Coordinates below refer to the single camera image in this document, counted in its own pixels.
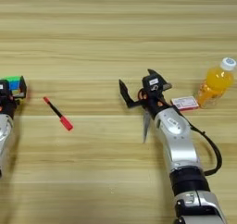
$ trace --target bottle label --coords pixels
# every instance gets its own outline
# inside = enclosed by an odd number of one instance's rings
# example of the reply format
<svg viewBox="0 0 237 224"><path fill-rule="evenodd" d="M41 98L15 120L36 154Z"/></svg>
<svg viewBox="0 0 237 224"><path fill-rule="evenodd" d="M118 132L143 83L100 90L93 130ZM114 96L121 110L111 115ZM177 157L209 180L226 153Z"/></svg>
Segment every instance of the bottle label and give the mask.
<svg viewBox="0 0 237 224"><path fill-rule="evenodd" d="M198 95L197 102L200 107L211 107L217 103L217 100L225 93L222 91L215 91L207 86L206 81L201 85Z"/></svg>

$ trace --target orange liquid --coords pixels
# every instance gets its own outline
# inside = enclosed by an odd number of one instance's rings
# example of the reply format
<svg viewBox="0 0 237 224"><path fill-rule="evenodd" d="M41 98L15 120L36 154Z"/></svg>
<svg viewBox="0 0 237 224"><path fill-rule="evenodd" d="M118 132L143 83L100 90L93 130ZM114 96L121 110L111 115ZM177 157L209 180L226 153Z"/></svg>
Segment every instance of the orange liquid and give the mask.
<svg viewBox="0 0 237 224"><path fill-rule="evenodd" d="M226 71L221 67L211 68L196 98L199 106L202 108L214 106L226 90L233 85L233 81L231 71Z"/></svg>

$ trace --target white bottle cap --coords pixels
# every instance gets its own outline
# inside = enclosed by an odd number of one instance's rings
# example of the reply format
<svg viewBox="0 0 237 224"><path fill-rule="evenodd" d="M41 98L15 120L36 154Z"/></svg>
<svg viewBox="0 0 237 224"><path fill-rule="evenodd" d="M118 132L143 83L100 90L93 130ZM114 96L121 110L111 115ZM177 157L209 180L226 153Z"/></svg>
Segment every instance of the white bottle cap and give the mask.
<svg viewBox="0 0 237 224"><path fill-rule="evenodd" d="M232 71L236 67L236 61L230 57L225 57L225 58L223 58L220 66L224 70Z"/></svg>

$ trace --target small box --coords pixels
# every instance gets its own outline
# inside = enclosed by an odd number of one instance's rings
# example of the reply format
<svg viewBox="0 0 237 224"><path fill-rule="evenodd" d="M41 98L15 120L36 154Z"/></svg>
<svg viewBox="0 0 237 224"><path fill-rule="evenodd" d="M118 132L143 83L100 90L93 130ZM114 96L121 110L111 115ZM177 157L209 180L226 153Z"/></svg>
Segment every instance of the small box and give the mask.
<svg viewBox="0 0 237 224"><path fill-rule="evenodd" d="M197 109L199 107L193 96L174 98L171 100L171 103L175 105L180 111Z"/></svg>

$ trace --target silver arm segment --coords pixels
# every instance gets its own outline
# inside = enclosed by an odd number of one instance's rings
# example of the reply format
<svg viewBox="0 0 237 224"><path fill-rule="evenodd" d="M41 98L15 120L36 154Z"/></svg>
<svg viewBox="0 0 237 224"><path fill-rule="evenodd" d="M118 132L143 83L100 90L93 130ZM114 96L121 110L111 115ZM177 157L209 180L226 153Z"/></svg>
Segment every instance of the silver arm segment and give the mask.
<svg viewBox="0 0 237 224"><path fill-rule="evenodd" d="M0 115L0 175L6 172L7 159L12 144L13 120L10 116Z"/></svg>
<svg viewBox="0 0 237 224"><path fill-rule="evenodd" d="M173 108L159 112L155 117L156 132L163 143L168 174L185 168L198 168L202 166L191 138L191 128L188 121L181 117ZM176 223L185 224L227 224L217 197L209 191L192 190L179 193L175 196L176 208L191 208L194 212L200 207L213 208L214 215L183 215L178 217Z"/></svg>
<svg viewBox="0 0 237 224"><path fill-rule="evenodd" d="M222 219L218 216L186 216L183 217L183 220L185 224L223 224Z"/></svg>
<svg viewBox="0 0 237 224"><path fill-rule="evenodd" d="M168 173L187 166L202 168L185 118L173 108L168 108L157 114L155 124L158 138L164 145Z"/></svg>

